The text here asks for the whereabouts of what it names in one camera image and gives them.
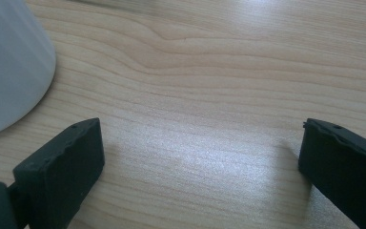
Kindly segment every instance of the light wood tabletop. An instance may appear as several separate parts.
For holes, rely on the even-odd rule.
[[[99,117],[106,165],[69,228],[357,228],[297,159],[308,117],[366,137],[366,1],[27,3],[57,67],[0,132],[0,180]]]

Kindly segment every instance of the wood grain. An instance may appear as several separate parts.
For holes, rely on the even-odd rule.
[[[366,137],[366,1],[27,2],[57,69],[0,133],[0,180],[98,116],[107,164],[70,228],[356,228],[297,156],[307,117]]]

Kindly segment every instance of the white cup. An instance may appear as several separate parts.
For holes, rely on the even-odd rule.
[[[0,0],[0,131],[40,101],[54,71],[54,47],[23,0]]]

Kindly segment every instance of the white bowl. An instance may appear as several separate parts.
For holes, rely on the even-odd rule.
[[[38,103],[54,71],[54,47],[26,4],[0,1],[0,131]]]

